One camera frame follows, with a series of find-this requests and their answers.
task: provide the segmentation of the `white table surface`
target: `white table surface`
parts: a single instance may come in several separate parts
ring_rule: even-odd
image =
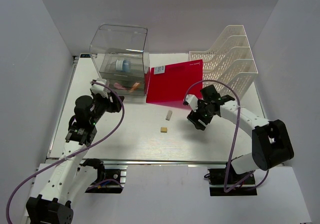
[[[188,60],[188,54],[150,54],[151,67]],[[90,95],[90,81],[98,73],[91,58],[80,58],[69,94],[57,128],[50,158],[59,158],[63,152],[68,123],[74,115],[75,100]],[[241,106],[263,116],[255,85],[252,84],[241,100]],[[205,131],[196,130],[187,120],[190,111],[146,103],[146,97],[125,96],[125,117],[119,129],[107,140],[89,150],[85,158],[125,161],[187,161],[225,162],[231,148],[235,125],[215,116]],[[173,114],[165,120],[168,110]],[[97,124],[95,140],[108,134],[119,122],[121,113],[106,113]],[[167,127],[167,133],[160,133]],[[234,157],[251,152],[251,138],[239,130]]]
[[[48,164],[41,164],[40,169]],[[36,177],[32,197],[53,169]],[[210,196],[207,167],[131,165],[121,194],[85,193],[75,224],[300,224],[311,222],[291,167],[274,167],[257,196]],[[255,172],[256,181],[265,172]]]

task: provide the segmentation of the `white cable clip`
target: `white cable clip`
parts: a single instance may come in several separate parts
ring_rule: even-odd
[[[71,161],[71,160],[72,160],[71,158],[67,157],[66,155],[63,155],[63,159],[64,159],[65,161]]]

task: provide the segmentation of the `small wooden block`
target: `small wooden block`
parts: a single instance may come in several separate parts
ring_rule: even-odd
[[[168,132],[168,128],[166,128],[166,127],[161,127],[160,132],[162,132],[162,133],[167,133],[167,132]]]

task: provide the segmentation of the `white desk organizer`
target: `white desk organizer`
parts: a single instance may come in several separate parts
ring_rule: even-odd
[[[190,51],[189,60],[203,60],[203,80],[214,79],[228,84],[240,99],[258,74],[243,25],[228,25],[206,51]],[[204,82],[203,87],[212,82]],[[233,94],[223,85],[214,84],[223,95]]]

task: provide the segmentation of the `white wall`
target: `white wall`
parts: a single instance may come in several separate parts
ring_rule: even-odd
[[[149,29],[156,53],[207,50],[227,25],[244,25],[253,45],[278,0],[43,0],[73,55],[88,52],[103,22]]]
[[[320,223],[319,26],[320,0],[279,0],[253,47],[260,97],[268,118],[286,123],[295,152],[291,164],[315,224]]]
[[[72,56],[42,0],[0,0],[0,223],[13,189],[48,151]],[[19,224],[31,183],[13,199]]]

